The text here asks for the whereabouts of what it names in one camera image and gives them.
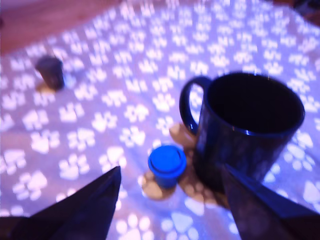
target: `black mug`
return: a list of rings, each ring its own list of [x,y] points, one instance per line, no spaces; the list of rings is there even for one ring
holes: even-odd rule
[[[199,124],[192,117],[193,84],[203,88]],[[300,98],[279,81],[235,72],[211,80],[195,77],[182,89],[182,121],[196,135],[192,163],[199,179],[224,192],[224,164],[261,182],[305,118]]]

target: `wooden floor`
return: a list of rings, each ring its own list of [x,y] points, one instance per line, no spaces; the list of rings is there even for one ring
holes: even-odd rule
[[[1,13],[0,53],[5,55],[45,36],[89,21],[121,0],[42,0]],[[274,0],[291,4],[292,0]],[[320,25],[320,13],[309,16]]]

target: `table surface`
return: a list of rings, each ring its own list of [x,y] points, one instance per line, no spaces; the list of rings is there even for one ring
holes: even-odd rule
[[[264,184],[320,213],[319,38],[290,8],[258,0],[123,2],[2,57],[0,215],[32,215],[120,165],[108,239],[240,239],[226,199],[197,180],[194,138],[179,125],[186,81],[231,71],[274,76],[300,96],[304,123]],[[44,54],[64,64],[56,93],[34,69]],[[201,104],[195,87],[195,118]],[[187,174],[163,190],[148,154],[175,141],[188,149]]]

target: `blue lid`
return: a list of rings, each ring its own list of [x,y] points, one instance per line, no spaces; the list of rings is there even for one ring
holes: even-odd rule
[[[185,153],[173,145],[162,145],[149,156],[148,165],[156,177],[177,178],[185,170],[187,159]]]

